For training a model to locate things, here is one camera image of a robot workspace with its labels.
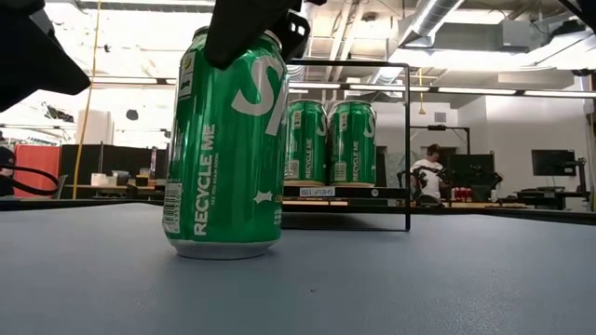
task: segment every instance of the soda can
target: soda can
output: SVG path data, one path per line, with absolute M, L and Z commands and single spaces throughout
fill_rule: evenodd
M 280 235 L 287 69 L 269 32 L 225 71 L 206 39 L 181 61 L 162 224 L 181 256 L 250 258 Z
M 327 115 L 319 101 L 295 100 L 288 107 L 286 185 L 321 186 L 327 182 Z
M 376 183 L 376 114 L 368 102 L 336 103 L 330 113 L 331 184 L 373 187 Z

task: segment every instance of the white t-shirt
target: white t-shirt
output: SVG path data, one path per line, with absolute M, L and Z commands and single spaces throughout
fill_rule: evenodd
M 421 159 L 412 165 L 410 168 L 410 172 L 413 172 L 415 169 L 419 167 L 427 167 L 427 168 L 435 168 L 437 170 L 442 170 L 443 166 L 437 162 L 429 162 L 426 159 Z M 420 172 L 425 173 L 425 178 L 427 180 L 427 186 L 422 189 L 423 194 L 428 194 L 440 199 L 440 182 L 442 181 L 436 173 L 423 169 Z

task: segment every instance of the can bottom rim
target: can bottom rim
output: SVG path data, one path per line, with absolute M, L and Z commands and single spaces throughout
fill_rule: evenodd
M 373 188 L 374 184 L 367 182 L 334 182 L 332 186 L 337 187 L 359 187 L 359 188 Z
M 322 181 L 283 181 L 286 186 L 325 186 Z
M 217 243 L 169 240 L 179 256 L 197 260 L 244 260 L 267 252 L 278 240 L 253 243 Z

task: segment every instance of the can lid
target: can lid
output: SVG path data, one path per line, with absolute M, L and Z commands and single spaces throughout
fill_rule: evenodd
M 332 105 L 332 110 L 329 112 L 329 117 L 332 117 L 333 114 L 335 114 L 335 112 L 337 111 L 337 106 L 342 105 L 342 104 L 346 104 L 346 103 L 362 103 L 362 104 L 366 104 L 371 106 L 371 112 L 374 115 L 374 118 L 376 119 L 376 111 L 373 109 L 373 105 L 368 102 L 368 101 L 364 101 L 364 100 L 344 100 L 344 101 L 336 101 L 333 103 Z
M 303 101 L 303 102 L 316 102 L 319 105 L 322 105 L 323 104 L 320 100 L 314 100 L 314 99 L 296 99 L 296 100 L 290 101 L 290 103 L 295 103 L 295 102 L 300 102 L 300 101 Z
M 193 39 L 195 39 L 195 37 L 197 37 L 199 34 L 206 32 L 208 29 L 209 29 L 208 25 L 198 28 L 197 30 L 195 30 L 195 34 L 193 34 Z
M 281 41 L 279 41 L 279 38 L 273 32 L 264 31 L 264 34 L 271 37 L 278 44 L 278 47 L 281 48 Z
M 325 110 L 325 107 L 323 106 L 323 103 L 320 100 L 314 100 L 314 99 L 296 99 L 296 100 L 292 100 L 290 102 L 288 102 L 288 105 L 291 105 L 295 102 L 314 102 L 317 103 L 320 106 L 320 109 L 323 111 L 323 113 L 325 113 L 325 115 L 327 115 L 327 110 Z

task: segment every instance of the gray tabletop surface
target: gray tabletop surface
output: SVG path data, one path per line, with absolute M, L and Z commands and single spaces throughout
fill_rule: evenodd
M 0 334 L 596 334 L 593 227 L 421 216 L 410 233 L 284 231 L 261 258 L 193 261 L 160 216 L 0 213 Z

